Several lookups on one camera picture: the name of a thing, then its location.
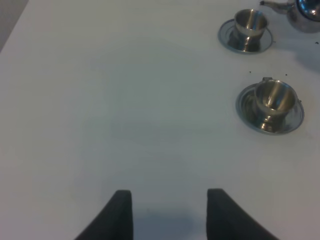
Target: saucer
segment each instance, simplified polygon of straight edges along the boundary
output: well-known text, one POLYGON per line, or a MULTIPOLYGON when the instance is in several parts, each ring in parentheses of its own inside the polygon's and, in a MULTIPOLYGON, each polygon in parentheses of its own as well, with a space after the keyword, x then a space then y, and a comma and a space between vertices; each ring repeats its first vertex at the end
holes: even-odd
POLYGON ((265 122, 259 119, 254 113, 255 87, 252 84, 246 87, 236 100, 236 110, 240 118, 251 128, 268 134, 280 135, 287 134, 296 130, 304 120, 305 112, 301 102, 293 107, 293 109, 279 122, 265 122))
POLYGON ((232 31, 234 27, 235 20, 230 19, 220 27, 218 33, 220 42, 230 50, 245 54, 262 53, 267 50, 274 41, 270 30, 266 28, 258 43, 245 45, 233 36, 232 31))

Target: teapot spout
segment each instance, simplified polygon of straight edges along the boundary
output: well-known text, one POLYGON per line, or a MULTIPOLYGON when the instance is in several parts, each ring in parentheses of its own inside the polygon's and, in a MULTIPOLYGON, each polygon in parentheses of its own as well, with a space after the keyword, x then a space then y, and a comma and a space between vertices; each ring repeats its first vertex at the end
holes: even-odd
POLYGON ((274 1, 261 1, 260 5, 272 8, 278 14, 287 14, 288 10, 292 7, 291 4, 274 1))

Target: stainless steel cup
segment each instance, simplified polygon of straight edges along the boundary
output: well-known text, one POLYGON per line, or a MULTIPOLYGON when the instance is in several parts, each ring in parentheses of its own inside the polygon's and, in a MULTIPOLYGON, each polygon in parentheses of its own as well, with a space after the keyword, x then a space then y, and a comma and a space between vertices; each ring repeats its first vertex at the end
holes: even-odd
POLYGON ((264 77, 256 85, 254 97, 254 112, 266 123, 281 122, 299 101, 291 86, 271 77, 264 77))
POLYGON ((261 11, 244 9, 234 16, 233 36, 239 44, 258 44, 269 22, 261 11))

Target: white tabletop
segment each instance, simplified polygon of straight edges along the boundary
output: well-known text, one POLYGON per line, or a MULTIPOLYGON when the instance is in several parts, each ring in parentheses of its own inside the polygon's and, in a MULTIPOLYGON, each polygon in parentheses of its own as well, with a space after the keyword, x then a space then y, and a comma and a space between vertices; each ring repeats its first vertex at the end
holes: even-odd
POLYGON ((72 240, 129 189, 135 239, 204 240, 207 189, 223 188, 281 240, 318 240, 320 35, 263 8, 269 50, 222 47, 221 24, 257 7, 30 0, 0 54, 0 239, 72 240), (294 132, 237 116, 263 77, 302 100, 294 132))

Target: teapot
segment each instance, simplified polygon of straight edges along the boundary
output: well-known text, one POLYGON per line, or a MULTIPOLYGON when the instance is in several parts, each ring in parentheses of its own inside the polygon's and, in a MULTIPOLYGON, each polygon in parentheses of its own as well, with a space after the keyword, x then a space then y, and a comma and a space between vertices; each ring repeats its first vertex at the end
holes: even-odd
POLYGON ((301 32, 320 32, 320 0, 288 0, 287 3, 261 1, 260 5, 286 14, 291 25, 301 32))

